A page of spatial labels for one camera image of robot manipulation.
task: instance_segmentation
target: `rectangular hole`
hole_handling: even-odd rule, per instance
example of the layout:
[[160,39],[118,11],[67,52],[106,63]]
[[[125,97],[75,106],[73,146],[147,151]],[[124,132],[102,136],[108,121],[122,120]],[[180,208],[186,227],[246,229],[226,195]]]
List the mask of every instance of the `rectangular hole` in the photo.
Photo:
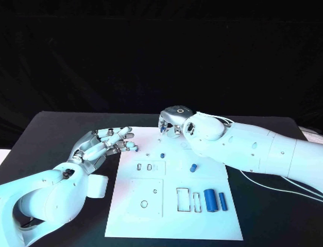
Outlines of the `rectangular hole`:
[[193,205],[194,205],[194,212],[200,213],[200,194],[193,193]]
[[177,211],[190,212],[189,189],[176,188],[176,193],[177,193]]

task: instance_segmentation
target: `table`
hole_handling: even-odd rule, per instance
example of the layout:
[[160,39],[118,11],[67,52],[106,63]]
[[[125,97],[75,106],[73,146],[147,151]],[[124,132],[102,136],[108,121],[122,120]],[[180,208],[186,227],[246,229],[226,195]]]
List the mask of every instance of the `table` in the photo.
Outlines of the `table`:
[[[288,137],[304,139],[294,121],[284,117],[229,117]],[[158,115],[40,112],[0,165],[0,184],[52,169],[66,161],[79,137],[93,129],[155,127]],[[228,167],[229,186],[243,241],[105,238],[105,226],[119,155],[106,158],[95,174],[108,176],[102,199],[86,198],[76,218],[31,246],[323,246],[323,203],[254,184]],[[249,174],[258,183],[301,191],[278,176]]]

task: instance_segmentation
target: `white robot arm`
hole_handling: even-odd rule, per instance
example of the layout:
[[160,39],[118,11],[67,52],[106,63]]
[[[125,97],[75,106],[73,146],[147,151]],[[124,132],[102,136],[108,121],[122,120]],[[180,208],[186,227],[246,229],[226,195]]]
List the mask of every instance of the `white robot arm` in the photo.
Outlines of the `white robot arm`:
[[[122,151],[137,151],[131,128],[102,129],[88,132],[76,142],[69,159],[53,170],[40,172],[0,185],[0,246],[30,246],[78,215],[85,197],[102,198],[108,178],[91,173],[105,156]],[[31,217],[20,226],[13,207]]]
[[183,106],[168,107],[160,113],[158,128],[171,138],[183,134],[199,156],[242,171],[294,179],[323,193],[323,144],[216,117],[222,123],[215,117],[193,115]]

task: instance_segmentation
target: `white cable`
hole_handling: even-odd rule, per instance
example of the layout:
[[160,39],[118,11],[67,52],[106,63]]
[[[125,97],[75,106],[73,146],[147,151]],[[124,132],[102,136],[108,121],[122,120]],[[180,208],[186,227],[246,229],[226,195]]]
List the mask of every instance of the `white cable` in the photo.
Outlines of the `white cable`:
[[282,176],[281,176],[281,178],[282,178],[287,182],[290,182],[292,185],[295,185],[297,187],[300,187],[301,189],[304,189],[307,192],[313,193],[314,195],[317,195],[318,197],[323,198],[323,195],[317,194],[316,192],[313,192],[311,190],[308,190],[307,188],[304,188],[300,184],[297,184],[295,182],[292,182],[288,178],[285,178],[285,177],[282,177]]
[[310,197],[310,196],[308,196],[308,195],[305,195],[305,194],[301,194],[301,193],[294,192],[294,191],[290,191],[290,190],[274,189],[274,188],[266,187],[265,185],[262,185],[262,184],[256,183],[254,180],[251,180],[251,181],[252,181],[256,185],[259,185],[259,186],[262,186],[262,187],[265,187],[265,188],[268,188],[268,189],[272,189],[272,190],[277,190],[277,191],[281,191],[281,192],[294,193],[294,194],[297,194],[297,195],[300,195],[300,196],[308,197],[308,198],[311,198],[313,200],[317,200],[317,201],[323,202],[323,200],[320,200],[320,199],[317,199],[317,198],[314,198],[314,197]]
[[209,115],[209,114],[202,113],[202,112],[196,112],[196,113],[200,113],[200,114],[203,114],[204,116],[216,117],[216,118],[222,119],[222,120],[226,122],[228,125],[232,125],[232,123],[233,123],[233,120],[229,120],[226,117],[219,117],[219,116],[215,116],[215,115]]

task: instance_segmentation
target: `blue cylinder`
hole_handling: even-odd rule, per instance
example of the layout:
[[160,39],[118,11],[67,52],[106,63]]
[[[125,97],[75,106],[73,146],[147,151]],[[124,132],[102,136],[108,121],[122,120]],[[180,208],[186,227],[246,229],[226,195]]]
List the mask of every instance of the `blue cylinder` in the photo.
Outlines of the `blue cylinder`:
[[206,190],[203,190],[203,193],[204,193],[207,212],[213,213],[217,211],[215,191],[212,189],[206,189]]
[[194,172],[196,171],[196,164],[191,164],[190,168],[189,168],[189,171],[190,172]]
[[225,199],[225,194],[219,193],[219,200],[220,200],[220,206],[222,206],[222,211],[226,211],[226,199]]

